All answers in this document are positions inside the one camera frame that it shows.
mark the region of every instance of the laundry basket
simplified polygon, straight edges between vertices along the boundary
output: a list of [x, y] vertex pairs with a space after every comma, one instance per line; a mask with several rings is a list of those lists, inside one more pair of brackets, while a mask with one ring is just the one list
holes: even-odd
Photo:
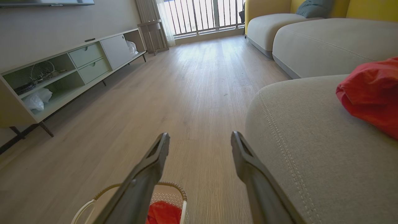
[[[115, 184], [102, 190], [91, 201], [87, 202], [74, 216], [71, 224], [91, 224], [101, 213], [121, 184]], [[172, 182], [159, 182], [155, 185], [150, 204], [165, 201], [181, 209], [180, 224], [188, 224], [187, 196], [178, 184]]]

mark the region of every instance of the red fabric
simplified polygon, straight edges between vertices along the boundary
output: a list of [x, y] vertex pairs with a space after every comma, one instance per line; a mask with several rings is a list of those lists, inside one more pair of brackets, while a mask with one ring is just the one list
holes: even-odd
[[336, 95], [351, 115], [398, 139], [398, 57], [358, 66]]
[[181, 209], [164, 201], [149, 206], [145, 224], [179, 224]]

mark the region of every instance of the tv cabinet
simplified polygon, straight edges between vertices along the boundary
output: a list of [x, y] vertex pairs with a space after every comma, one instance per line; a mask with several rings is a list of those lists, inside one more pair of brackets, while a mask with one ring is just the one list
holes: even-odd
[[[132, 56], [126, 40], [134, 42], [139, 52]], [[0, 71], [0, 128], [39, 124], [51, 136], [43, 120], [72, 101], [115, 71], [138, 57], [145, 62], [146, 49], [139, 29], [133, 29], [112, 36], [103, 37], [75, 46], [53, 56], [34, 60], [25, 65], [16, 65]], [[15, 88], [29, 83], [32, 66], [50, 61], [55, 70], [65, 70], [59, 75], [41, 82], [33, 90], [17, 95]], [[30, 110], [23, 100], [41, 88], [49, 89], [53, 94], [43, 111]]]

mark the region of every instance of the balcony railing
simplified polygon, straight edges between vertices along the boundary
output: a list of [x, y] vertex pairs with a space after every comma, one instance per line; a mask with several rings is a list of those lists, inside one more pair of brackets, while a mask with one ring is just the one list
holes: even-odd
[[174, 36], [238, 28], [244, 0], [165, 0]]

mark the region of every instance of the cabinet leg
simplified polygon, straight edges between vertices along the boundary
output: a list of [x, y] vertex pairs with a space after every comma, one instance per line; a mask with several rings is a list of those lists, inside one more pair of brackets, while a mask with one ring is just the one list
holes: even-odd
[[41, 122], [39, 123], [39, 125], [40, 125], [40, 127], [41, 127], [42, 129], [44, 129], [44, 130], [47, 132], [47, 134], [49, 134], [51, 137], [54, 137], [53, 133], [47, 128], [47, 126], [44, 124], [43, 121], [41, 121]]
[[21, 139], [25, 139], [25, 136], [14, 126], [10, 127], [10, 129], [17, 134]]

